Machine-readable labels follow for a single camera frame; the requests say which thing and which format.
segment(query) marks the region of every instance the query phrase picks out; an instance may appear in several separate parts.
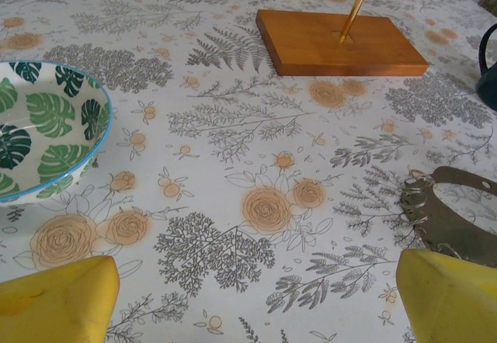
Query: blue bowl rim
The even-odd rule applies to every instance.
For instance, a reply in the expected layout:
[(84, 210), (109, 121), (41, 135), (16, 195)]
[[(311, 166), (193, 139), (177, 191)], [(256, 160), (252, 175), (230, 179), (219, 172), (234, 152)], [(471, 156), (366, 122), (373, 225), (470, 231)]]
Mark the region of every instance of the blue bowl rim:
[(56, 62), (56, 61), (4, 60), (4, 61), (0, 61), (0, 64), (10, 64), (10, 63), (14, 63), (14, 62), (34, 62), (34, 63), (38, 63), (38, 64), (49, 64), (49, 65), (62, 66), (64, 68), (68, 68), (68, 69), (71, 69), (73, 71), (76, 71), (79, 74), (82, 74), (82, 75), (86, 76), (87, 78), (91, 78), (96, 84), (99, 85), (99, 87), (102, 90), (103, 94), (107, 98), (107, 102), (109, 103), (109, 109), (110, 109), (110, 111), (109, 111), (109, 122), (107, 123), (107, 128), (105, 129), (102, 137), (100, 137), (100, 140), (95, 145), (93, 145), (92, 149), (90, 149), (90, 151), (87, 153), (87, 155), (82, 160), (80, 160), (79, 163), (77, 163), (76, 165), (74, 165), (71, 168), (69, 168), (63, 175), (59, 175), (58, 177), (53, 178), (52, 180), (50, 180), (48, 182), (44, 182), (43, 184), (35, 185), (32, 188), (29, 188), (27, 190), (23, 190), (22, 192), (13, 193), (13, 194), (10, 194), (10, 195), (7, 195), (7, 196), (0, 196), (0, 203), (5, 203), (5, 202), (9, 202), (10, 201), (10, 202), (12, 202), (13, 206), (16, 205), (15, 201), (18, 198), (20, 198), (22, 196), (27, 196), (30, 193), (43, 190), (43, 189), (45, 189), (46, 187), (48, 187), (50, 185), (56, 184), (57, 182), (59, 182), (63, 178), (71, 175), (74, 171), (78, 170), (81, 166), (85, 165), (97, 153), (98, 149), (100, 149), (100, 147), (102, 146), (102, 144), (106, 140), (107, 136), (109, 136), (110, 127), (112, 126), (112, 122), (113, 122), (112, 100), (110, 99), (109, 93), (107, 92), (107, 90), (103, 86), (103, 84), (100, 81), (98, 81), (95, 77), (93, 77), (93, 75), (90, 75), (90, 74), (88, 74), (88, 73), (86, 73), (86, 72), (84, 72), (84, 71), (82, 71), (82, 70), (80, 70), (78, 68), (75, 68), (74, 66), (67, 65), (67, 64), (64, 64), (64, 63), (61, 63), (61, 62)]

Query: wooden block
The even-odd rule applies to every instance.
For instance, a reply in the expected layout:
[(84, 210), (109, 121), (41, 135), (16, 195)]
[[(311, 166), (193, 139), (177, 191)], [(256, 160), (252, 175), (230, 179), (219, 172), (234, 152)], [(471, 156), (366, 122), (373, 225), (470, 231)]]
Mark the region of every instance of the wooden block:
[(386, 17), (259, 10), (255, 19), (280, 76), (420, 76), (428, 62)]

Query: brass rod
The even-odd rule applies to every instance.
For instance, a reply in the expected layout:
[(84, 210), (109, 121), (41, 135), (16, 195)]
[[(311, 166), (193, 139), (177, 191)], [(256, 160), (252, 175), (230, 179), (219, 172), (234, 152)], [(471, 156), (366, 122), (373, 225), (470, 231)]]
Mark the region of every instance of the brass rod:
[(339, 42), (343, 43), (345, 38), (347, 37), (347, 34), (350, 31), (350, 27), (352, 26), (354, 19), (356, 19), (357, 13), (363, 4), (364, 0), (356, 0), (354, 2), (354, 5), (352, 7), (352, 10), (350, 11), (349, 17), (347, 17), (347, 20), (345, 21), (345, 24), (343, 25), (342, 32), (340, 33), (340, 38)]

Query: tablecloth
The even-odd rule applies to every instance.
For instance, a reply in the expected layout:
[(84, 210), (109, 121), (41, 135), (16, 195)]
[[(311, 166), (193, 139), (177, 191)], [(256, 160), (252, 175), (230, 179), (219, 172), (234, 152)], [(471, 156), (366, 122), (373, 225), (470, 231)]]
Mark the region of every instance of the tablecloth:
[[(0, 281), (112, 255), (116, 343), (414, 342), (395, 269), (422, 244), (399, 195), (413, 168), (497, 178), (496, 114), (474, 93), (495, 18), (470, 0), (366, 0), (429, 61), (424, 76), (275, 75), (257, 9), (352, 3), (0, 0), (2, 60), (76, 66), (113, 100), (75, 188), (0, 210)], [(496, 229), (492, 197), (440, 197)]]

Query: leaf-patterned bowl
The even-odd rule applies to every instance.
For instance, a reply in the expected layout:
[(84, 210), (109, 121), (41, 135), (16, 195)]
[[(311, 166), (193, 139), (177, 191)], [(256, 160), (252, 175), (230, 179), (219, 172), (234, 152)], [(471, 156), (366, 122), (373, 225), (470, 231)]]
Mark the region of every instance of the leaf-patterned bowl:
[(111, 109), (102, 85), (76, 68), (0, 62), (0, 207), (74, 185), (109, 133)]

